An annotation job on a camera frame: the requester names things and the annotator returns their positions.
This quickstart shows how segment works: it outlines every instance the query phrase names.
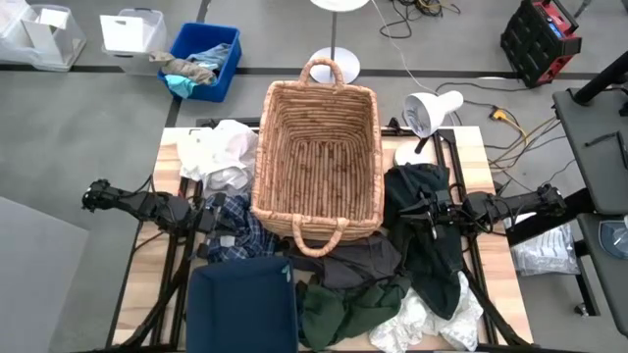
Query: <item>plaid shirt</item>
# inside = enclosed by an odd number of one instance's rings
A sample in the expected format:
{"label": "plaid shirt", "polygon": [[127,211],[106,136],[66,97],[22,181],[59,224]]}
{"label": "plaid shirt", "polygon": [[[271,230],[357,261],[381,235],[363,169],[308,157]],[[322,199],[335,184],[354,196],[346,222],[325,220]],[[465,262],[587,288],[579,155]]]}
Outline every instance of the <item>plaid shirt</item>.
{"label": "plaid shirt", "polygon": [[[216,236],[209,243],[210,262],[222,262],[234,259],[273,256],[277,236],[262,227],[262,224],[249,211],[250,194],[227,196],[221,211],[221,217],[235,225],[235,244],[230,247],[221,246]],[[212,210],[214,196],[207,199],[207,209]]]}

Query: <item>yellow plug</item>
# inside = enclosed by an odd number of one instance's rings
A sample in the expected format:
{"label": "yellow plug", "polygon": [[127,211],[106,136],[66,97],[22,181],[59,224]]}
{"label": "yellow plug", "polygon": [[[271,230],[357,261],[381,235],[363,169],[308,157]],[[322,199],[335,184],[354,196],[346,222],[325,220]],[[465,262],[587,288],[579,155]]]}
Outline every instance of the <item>yellow plug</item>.
{"label": "yellow plug", "polygon": [[495,108],[493,110],[493,112],[491,113],[490,118],[494,119],[494,120],[497,120],[497,121],[506,121],[506,120],[508,120],[508,117],[507,117],[505,111],[503,111],[500,108]]}
{"label": "yellow plug", "polygon": [[494,107],[493,112],[489,115],[489,118],[498,121],[505,122],[512,126],[513,128],[519,130],[521,133],[521,137],[523,137],[524,146],[528,146],[528,133],[521,128],[521,126],[515,124],[511,119],[508,118],[506,112],[498,107]]}

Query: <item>blue storage bin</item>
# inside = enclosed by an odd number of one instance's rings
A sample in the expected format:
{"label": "blue storage bin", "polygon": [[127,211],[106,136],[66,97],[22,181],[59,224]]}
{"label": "blue storage bin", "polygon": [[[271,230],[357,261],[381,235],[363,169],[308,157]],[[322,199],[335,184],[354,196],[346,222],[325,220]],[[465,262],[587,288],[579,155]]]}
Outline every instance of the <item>blue storage bin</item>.
{"label": "blue storage bin", "polygon": [[[199,84],[194,87],[192,94],[187,99],[199,99],[211,102],[223,102],[232,78],[236,74],[237,63],[242,56],[242,48],[239,46],[239,30],[223,25],[184,24],[173,44],[170,53],[176,58],[185,59],[190,54],[200,53],[211,49],[220,43],[232,44],[225,65],[220,70],[218,79],[212,84]],[[165,75],[160,71],[159,79],[166,83]],[[179,95],[170,91],[175,97]]]}
{"label": "blue storage bin", "polygon": [[296,353],[298,331],[288,258],[230,260],[189,279],[188,353]]}

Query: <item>white lamp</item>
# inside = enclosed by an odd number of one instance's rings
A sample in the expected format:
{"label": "white lamp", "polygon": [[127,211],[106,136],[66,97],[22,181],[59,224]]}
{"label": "white lamp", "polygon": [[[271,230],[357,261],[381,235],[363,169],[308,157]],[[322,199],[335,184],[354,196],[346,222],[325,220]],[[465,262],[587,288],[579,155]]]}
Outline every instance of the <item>white lamp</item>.
{"label": "white lamp", "polygon": [[[364,6],[369,0],[310,0],[321,9],[332,12],[332,46],[323,48],[310,58],[330,58],[336,62],[342,71],[344,82],[351,83],[360,74],[360,61],[349,50],[336,46],[336,21],[338,12],[349,12]],[[334,75],[327,65],[317,65],[312,68],[310,74],[321,83],[333,83]]]}
{"label": "white lamp", "polygon": [[445,115],[455,112],[462,106],[464,98],[458,91],[450,91],[440,96],[431,93],[413,93],[403,101],[403,119],[412,132],[421,140],[401,144],[394,151],[394,163],[398,166],[429,163],[431,158],[421,152],[430,136],[443,124]]}

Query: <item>lamp base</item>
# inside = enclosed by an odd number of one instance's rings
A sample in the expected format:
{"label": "lamp base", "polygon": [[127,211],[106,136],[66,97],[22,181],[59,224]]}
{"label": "lamp base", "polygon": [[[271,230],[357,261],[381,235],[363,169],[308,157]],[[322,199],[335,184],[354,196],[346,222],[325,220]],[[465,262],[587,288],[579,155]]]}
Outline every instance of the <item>lamp base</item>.
{"label": "lamp base", "polygon": [[[310,58],[331,58],[332,57],[332,48],[327,47],[323,48]],[[344,83],[353,82],[357,76],[360,74],[360,61],[357,59],[355,54],[351,53],[347,49],[336,47],[334,52],[334,61],[340,67],[342,71],[342,77],[344,78]],[[334,83],[336,80],[334,79],[334,75],[332,75],[330,67],[326,65],[316,65],[312,68],[310,72],[312,78],[314,78],[317,82],[321,83]]]}
{"label": "lamp base", "polygon": [[394,164],[396,166],[405,166],[406,164],[416,165],[424,163],[432,163],[434,156],[431,156],[430,151],[421,151],[416,153],[416,141],[403,142],[399,147],[394,150]]}

